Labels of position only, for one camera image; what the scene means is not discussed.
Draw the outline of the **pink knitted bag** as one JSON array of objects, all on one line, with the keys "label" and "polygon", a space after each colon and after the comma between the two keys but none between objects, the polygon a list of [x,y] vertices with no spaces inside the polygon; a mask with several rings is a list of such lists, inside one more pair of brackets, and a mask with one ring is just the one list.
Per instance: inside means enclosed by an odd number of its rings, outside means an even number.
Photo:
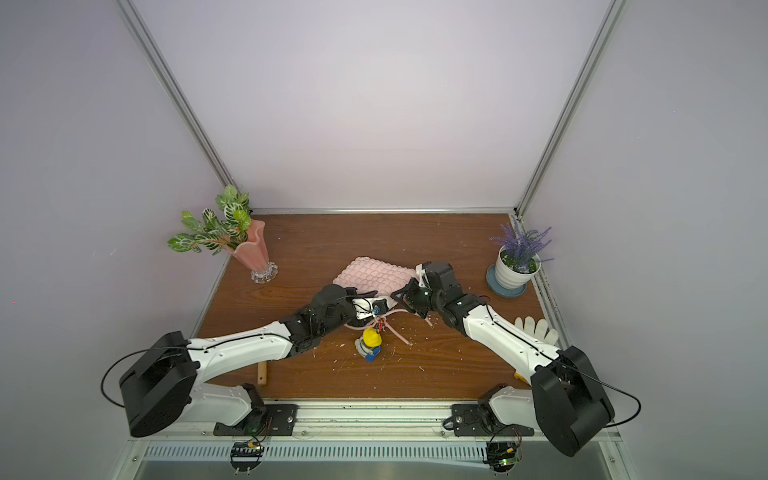
[{"label": "pink knitted bag", "polygon": [[388,296],[390,298],[390,311],[365,327],[347,325],[347,328],[362,333],[367,328],[374,328],[380,335],[382,331],[389,330],[407,346],[412,346],[412,343],[398,333],[387,321],[387,317],[393,313],[407,313],[407,310],[396,307],[396,302],[390,295],[395,290],[405,286],[411,278],[417,278],[417,272],[413,268],[393,265],[370,257],[357,257],[353,260],[333,280],[333,283],[347,289],[354,288],[358,294],[377,291],[378,296]]}]

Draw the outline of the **small plush toy decoration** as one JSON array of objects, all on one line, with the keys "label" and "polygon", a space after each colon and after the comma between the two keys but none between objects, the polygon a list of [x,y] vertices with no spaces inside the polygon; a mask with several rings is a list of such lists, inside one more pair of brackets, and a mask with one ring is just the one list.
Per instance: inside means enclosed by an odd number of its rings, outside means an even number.
[{"label": "small plush toy decoration", "polygon": [[367,362],[373,362],[381,351],[382,337],[374,328],[367,328],[354,343],[358,354]]}]

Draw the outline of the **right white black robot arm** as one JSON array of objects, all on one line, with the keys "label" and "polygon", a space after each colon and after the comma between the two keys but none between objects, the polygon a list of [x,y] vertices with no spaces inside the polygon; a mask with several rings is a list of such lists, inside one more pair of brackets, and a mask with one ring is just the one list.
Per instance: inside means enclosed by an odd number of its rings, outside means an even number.
[{"label": "right white black robot arm", "polygon": [[485,298],[463,289],[448,263],[427,262],[391,298],[425,318],[438,314],[450,328],[485,346],[509,364],[530,387],[492,393],[487,408],[501,424],[540,431],[562,454],[574,456],[605,429],[635,420],[640,399],[598,378],[585,352],[558,348],[536,334],[536,324],[506,320]]}]

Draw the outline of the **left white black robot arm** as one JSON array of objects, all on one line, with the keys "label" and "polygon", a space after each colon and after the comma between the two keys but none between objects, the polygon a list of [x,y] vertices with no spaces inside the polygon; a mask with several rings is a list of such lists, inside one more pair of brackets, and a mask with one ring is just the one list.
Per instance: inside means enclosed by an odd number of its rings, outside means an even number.
[{"label": "left white black robot arm", "polygon": [[225,373],[303,354],[344,325],[364,326],[396,305],[377,291],[330,284],[309,304],[263,327],[216,338],[187,339],[179,331],[163,335],[137,356],[119,378],[130,435],[154,435],[187,413],[205,411],[202,389]]}]

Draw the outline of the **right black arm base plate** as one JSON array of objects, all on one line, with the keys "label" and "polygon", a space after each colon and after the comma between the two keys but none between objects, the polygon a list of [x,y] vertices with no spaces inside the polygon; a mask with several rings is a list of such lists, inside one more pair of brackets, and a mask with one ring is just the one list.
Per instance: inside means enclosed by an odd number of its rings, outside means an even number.
[{"label": "right black arm base plate", "polygon": [[480,437],[493,435],[530,437],[533,428],[511,421],[499,420],[489,406],[479,403],[453,404],[451,415],[443,420],[443,429],[456,437]]}]

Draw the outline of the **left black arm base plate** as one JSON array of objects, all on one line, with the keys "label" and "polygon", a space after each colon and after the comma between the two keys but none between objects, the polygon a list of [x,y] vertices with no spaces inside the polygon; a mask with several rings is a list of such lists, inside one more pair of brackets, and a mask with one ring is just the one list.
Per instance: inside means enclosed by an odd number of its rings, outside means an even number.
[{"label": "left black arm base plate", "polygon": [[291,436],[297,420],[297,404],[267,404],[253,408],[242,420],[226,425],[217,422],[214,436],[273,437]]}]

